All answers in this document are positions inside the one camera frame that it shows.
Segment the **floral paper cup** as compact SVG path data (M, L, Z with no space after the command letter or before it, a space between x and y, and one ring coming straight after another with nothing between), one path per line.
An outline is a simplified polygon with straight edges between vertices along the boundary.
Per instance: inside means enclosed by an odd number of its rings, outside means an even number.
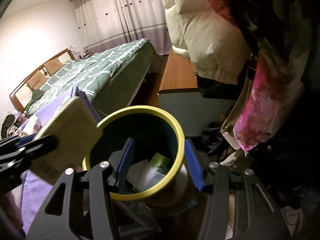
M64 170L80 166L102 134L81 98L68 99L36 134L36 140L53 135L57 146L49 153L41 152L42 155L31 162L31 172L55 184Z

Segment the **yellow rimmed trash bin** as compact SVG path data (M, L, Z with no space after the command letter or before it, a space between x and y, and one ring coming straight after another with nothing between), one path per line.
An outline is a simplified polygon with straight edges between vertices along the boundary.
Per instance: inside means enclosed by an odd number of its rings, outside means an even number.
M184 133L179 122L165 110L152 106L122 108L103 118L97 128L103 133L89 155L82 161L84 170L107 160L120 150L128 138L134 141L132 161L150 160L156 153L170 161L165 177L151 188L134 194L111 193L113 200L130 202L148 199L168 187L179 173L184 158Z

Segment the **magenta floral scarf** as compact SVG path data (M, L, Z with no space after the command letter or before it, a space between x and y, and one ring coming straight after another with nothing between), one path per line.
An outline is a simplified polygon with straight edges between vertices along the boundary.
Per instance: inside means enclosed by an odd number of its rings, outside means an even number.
M297 66L305 58L304 53L289 64L292 69L282 79L273 75L271 60L263 53L259 54L249 98L233 128L236 142L243 151L248 152L261 142L267 142L280 129L301 93L304 68Z

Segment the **green checked bed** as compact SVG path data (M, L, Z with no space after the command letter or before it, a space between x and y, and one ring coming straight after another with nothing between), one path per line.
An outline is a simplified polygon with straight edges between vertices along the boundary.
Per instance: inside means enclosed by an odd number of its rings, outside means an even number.
M132 102L155 55L150 40L142 38L88 59L68 61L33 91L36 98L25 113L36 113L73 87L83 91L94 109L104 114L124 108Z

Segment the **wooden top low cabinet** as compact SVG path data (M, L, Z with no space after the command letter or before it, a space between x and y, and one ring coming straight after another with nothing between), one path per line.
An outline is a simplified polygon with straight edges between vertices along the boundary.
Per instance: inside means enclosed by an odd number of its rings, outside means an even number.
M161 109L173 115L187 137L200 136L211 122L235 104L234 100L204 98L197 87L195 69L188 58L169 53L158 91Z

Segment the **cream puffer jacket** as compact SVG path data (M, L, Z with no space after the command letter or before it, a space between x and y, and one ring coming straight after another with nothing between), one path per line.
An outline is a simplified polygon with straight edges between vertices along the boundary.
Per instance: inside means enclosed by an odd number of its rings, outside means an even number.
M172 49L189 58L198 75L237 84L250 56L239 29L219 16L206 0L162 0Z

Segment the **purple floral table cloth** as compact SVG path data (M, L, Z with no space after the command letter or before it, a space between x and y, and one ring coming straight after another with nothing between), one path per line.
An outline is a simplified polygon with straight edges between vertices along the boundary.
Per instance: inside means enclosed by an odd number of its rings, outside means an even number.
M36 132L39 131L41 126L44 126L57 111L63 106L63 104L70 98L78 96L88 112L91 114L96 123L101 120L97 111L92 106L86 93L82 91L78 86L71 87L65 92L60 94L57 98L49 102L47 105L36 111L23 125L23 132L27 132L28 128L34 128ZM23 230L29 231L29 228L52 185L42 180L39 176L31 172L30 170L26 173L26 178L23 185L22 193L22 220Z

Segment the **striped window curtain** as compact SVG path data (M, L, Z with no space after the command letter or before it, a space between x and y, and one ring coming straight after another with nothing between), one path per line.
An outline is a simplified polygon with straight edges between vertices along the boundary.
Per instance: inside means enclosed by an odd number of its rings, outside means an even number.
M84 50L102 52L142 38L167 55L171 40L161 0L72 0Z

